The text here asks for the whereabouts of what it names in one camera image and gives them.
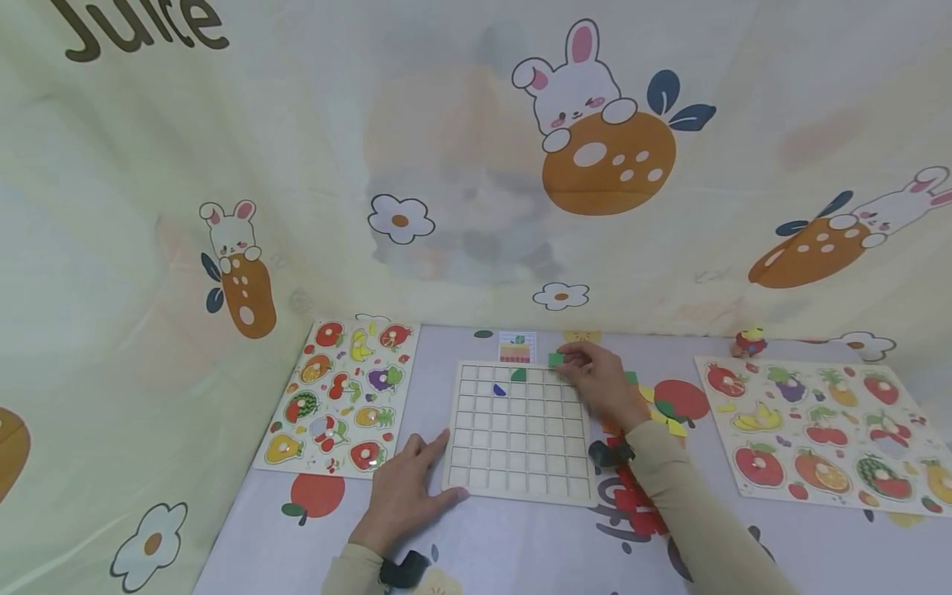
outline sleeve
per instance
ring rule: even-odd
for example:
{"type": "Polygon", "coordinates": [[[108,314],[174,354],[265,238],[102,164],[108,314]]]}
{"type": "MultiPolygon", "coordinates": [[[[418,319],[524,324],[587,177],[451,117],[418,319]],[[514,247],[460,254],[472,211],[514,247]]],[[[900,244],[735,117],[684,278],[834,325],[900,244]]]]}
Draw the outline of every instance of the sleeve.
{"type": "Polygon", "coordinates": [[[384,595],[378,578],[383,563],[383,558],[362,545],[345,545],[330,563],[321,595],[384,595]]]}
{"type": "Polygon", "coordinates": [[[654,501],[702,595],[792,595],[764,549],[722,505],[662,424],[646,422],[625,436],[631,470],[654,501]]]}

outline cream fabric wall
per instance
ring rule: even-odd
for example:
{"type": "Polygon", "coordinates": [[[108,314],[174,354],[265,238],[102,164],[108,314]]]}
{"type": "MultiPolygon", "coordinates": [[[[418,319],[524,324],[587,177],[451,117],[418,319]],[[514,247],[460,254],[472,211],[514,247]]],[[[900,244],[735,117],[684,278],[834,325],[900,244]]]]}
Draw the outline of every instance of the cream fabric wall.
{"type": "MultiPolygon", "coordinates": [[[[952,208],[890,229],[811,283],[766,288],[749,274],[786,239],[778,226],[842,192],[853,197],[828,216],[952,168],[942,0],[9,0],[0,17],[8,483],[30,436],[0,497],[0,593],[188,593],[318,311],[672,334],[756,323],[776,337],[844,337],[920,388],[952,437],[942,380],[952,208]],[[122,38],[134,39],[131,22],[150,43],[121,50],[87,5],[122,38]],[[66,55],[84,46],[70,10],[100,46],[94,59],[66,55]],[[588,97],[556,91],[573,142],[628,130],[619,154],[653,196],[606,216],[550,198],[543,171],[560,157],[546,157],[533,98],[512,82],[526,58],[562,65],[584,18],[619,94],[637,102],[639,122],[660,126],[606,128],[598,112],[573,125],[588,97]],[[655,107],[672,99],[670,77],[656,78],[666,69],[680,93],[656,123],[655,107]],[[692,104],[716,113],[700,130],[669,131],[664,122],[692,104]],[[636,145],[661,159],[669,138],[673,167],[650,182],[636,145]],[[245,200],[261,250],[241,261],[257,275],[249,299],[276,313],[260,332],[231,314],[241,275],[216,281],[201,256],[217,264],[199,207],[231,215],[245,200]],[[223,284],[227,302],[209,313],[223,284]],[[27,430],[13,432],[18,419],[27,430]]],[[[603,72],[580,76],[567,88],[613,98],[603,72]]],[[[546,179],[591,208],[593,184],[619,188],[625,168],[597,184],[566,181],[615,167],[612,153],[575,168],[575,148],[546,179]]],[[[952,188],[920,182],[926,203],[952,188]]],[[[916,199],[910,190],[883,210],[908,217],[916,199]]]]}

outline cartoon bunny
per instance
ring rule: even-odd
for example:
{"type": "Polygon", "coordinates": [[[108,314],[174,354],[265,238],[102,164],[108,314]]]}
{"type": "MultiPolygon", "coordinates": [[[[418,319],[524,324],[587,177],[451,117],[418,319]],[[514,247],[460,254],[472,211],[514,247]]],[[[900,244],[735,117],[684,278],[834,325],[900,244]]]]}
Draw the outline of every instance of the cartoon bunny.
{"type": "Polygon", "coordinates": [[[923,169],[902,190],[859,205],[849,214],[837,215],[830,219],[829,225],[833,229],[848,229],[862,223],[871,232],[863,238],[863,248],[879,246],[890,235],[922,219],[933,208],[952,204],[952,189],[935,192],[935,188],[948,177],[947,168],[923,169]]]}
{"type": "Polygon", "coordinates": [[[571,140],[569,127],[586,116],[600,112],[608,124],[621,124],[638,111],[635,100],[622,97],[611,70],[598,60],[598,47],[598,27],[583,19],[565,39],[565,64],[552,69],[542,58],[526,58],[512,71],[512,84],[535,97],[545,152],[564,149],[571,140]]]}
{"type": "Polygon", "coordinates": [[[248,260],[261,258],[261,249],[254,244],[254,227],[251,225],[256,209],[251,201],[235,205],[231,215],[225,215],[217,203],[204,203],[198,208],[199,216],[208,223],[208,235],[223,274],[231,272],[229,256],[244,254],[248,260]]]}

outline table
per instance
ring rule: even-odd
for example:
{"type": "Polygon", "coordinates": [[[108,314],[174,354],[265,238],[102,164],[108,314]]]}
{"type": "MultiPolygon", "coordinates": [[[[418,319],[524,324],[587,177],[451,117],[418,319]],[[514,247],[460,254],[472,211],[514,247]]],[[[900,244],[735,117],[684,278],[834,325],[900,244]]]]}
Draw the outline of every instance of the table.
{"type": "MultiPolygon", "coordinates": [[[[476,338],[475,330],[422,328],[399,448],[412,432],[428,439],[446,427],[458,360],[496,360],[498,338],[476,338]]],[[[544,361],[562,342],[561,333],[538,333],[537,361],[544,361]]],[[[638,372],[641,384],[651,387],[668,378],[700,386],[694,356],[727,357],[729,344],[727,339],[710,337],[606,334],[602,340],[604,347],[622,357],[626,369],[638,372]]],[[[840,343],[774,341],[762,357],[861,362],[840,343]]],[[[592,430],[593,436],[602,435],[595,423],[592,430]]],[[[870,521],[855,509],[742,498],[709,414],[688,431],[687,448],[717,497],[745,526],[760,530],[761,543],[802,593],[950,588],[945,565],[952,551],[952,523],[945,519],[902,527],[881,512],[870,521]]],[[[431,492],[439,488],[441,473],[442,463],[433,473],[431,492]]],[[[610,475],[604,473],[602,478],[610,475]]],[[[330,559],[367,507],[370,481],[347,479],[344,499],[333,512],[298,526],[297,519],[281,512],[295,477],[248,472],[194,595],[320,592],[330,559]]],[[[608,516],[586,508],[474,496],[410,541],[396,560],[401,561],[409,549],[431,556],[436,545],[436,566],[458,579],[467,595],[690,593],[690,584],[669,560],[667,536],[629,542],[599,529],[630,529],[625,518],[620,514],[613,527],[608,516]]]]}

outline cartoon fruit print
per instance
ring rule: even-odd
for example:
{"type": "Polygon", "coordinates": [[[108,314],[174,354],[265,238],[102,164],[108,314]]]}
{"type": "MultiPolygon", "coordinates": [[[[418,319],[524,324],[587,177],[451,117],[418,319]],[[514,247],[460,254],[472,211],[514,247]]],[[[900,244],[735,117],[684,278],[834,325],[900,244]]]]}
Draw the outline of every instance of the cartoon fruit print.
{"type": "Polygon", "coordinates": [[[347,422],[333,415],[325,415],[311,423],[308,428],[314,444],[323,452],[331,452],[335,447],[350,444],[347,437],[347,422]]]}
{"type": "Polygon", "coordinates": [[[380,333],[379,341],[382,347],[396,351],[413,334],[413,329],[403,325],[390,325],[380,333]]]}
{"type": "Polygon", "coordinates": [[[390,427],[393,426],[393,415],[396,411],[391,407],[361,407],[354,415],[354,424],[360,427],[390,427]]]}
{"type": "Polygon", "coordinates": [[[321,347],[340,347],[346,336],[341,323],[325,323],[314,333],[314,343],[321,347]]]}
{"type": "Polygon", "coordinates": [[[289,517],[301,517],[298,526],[307,519],[319,519],[337,509],[344,500],[343,477],[327,475],[298,475],[291,484],[291,501],[281,506],[281,512],[289,517]]]}
{"type": "Polygon", "coordinates": [[[771,445],[750,444],[734,451],[734,463],[748,482],[754,486],[777,487],[783,483],[783,466],[774,456],[771,445]]]}
{"type": "Polygon", "coordinates": [[[912,431],[907,426],[896,423],[885,411],[879,415],[867,415],[866,425],[869,426],[869,440],[883,454],[901,459],[909,449],[912,431]]]}
{"type": "Polygon", "coordinates": [[[780,366],[767,367],[767,380],[772,382],[788,403],[799,403],[806,394],[806,387],[797,378],[798,372],[791,372],[780,366]]]}
{"type": "Polygon", "coordinates": [[[285,406],[285,419],[292,424],[297,424],[299,419],[307,417],[318,407],[320,407],[320,404],[317,402],[317,395],[309,390],[302,390],[291,397],[291,400],[285,406]]]}
{"type": "Polygon", "coordinates": [[[387,460],[387,449],[375,440],[367,440],[350,449],[350,461],[360,471],[374,471],[387,460]]]}
{"type": "Polygon", "coordinates": [[[848,442],[846,432],[830,425],[831,420],[839,419],[840,415],[829,407],[813,407],[807,414],[812,422],[804,433],[806,437],[818,445],[846,446],[848,442]]]}
{"type": "Polygon", "coordinates": [[[952,505],[952,473],[942,466],[939,459],[923,459],[921,463],[925,467],[929,489],[936,498],[952,505]]]}
{"type": "Polygon", "coordinates": [[[306,385],[313,385],[318,380],[324,378],[325,374],[334,369],[334,363],[330,361],[324,353],[318,353],[307,360],[304,367],[301,368],[301,382],[306,385]]]}
{"type": "Polygon", "coordinates": [[[904,502],[912,498],[912,483],[876,455],[866,455],[856,462],[860,480],[878,495],[904,502]]]}
{"type": "Polygon", "coordinates": [[[801,448],[793,466],[805,482],[822,491],[845,494],[852,484],[842,469],[809,448],[801,448]]]}
{"type": "Polygon", "coordinates": [[[744,393],[747,392],[747,387],[744,384],[746,381],[746,378],[739,377],[726,367],[720,367],[713,362],[707,365],[707,383],[723,395],[733,399],[744,396],[744,393]]]}
{"type": "Polygon", "coordinates": [[[850,389],[840,372],[832,368],[824,368],[820,370],[820,377],[826,383],[826,388],[834,401],[843,407],[855,407],[859,404],[856,393],[850,389]]]}
{"type": "Polygon", "coordinates": [[[863,379],[866,390],[886,405],[895,405],[899,401],[899,389],[880,372],[866,372],[863,379]]]}

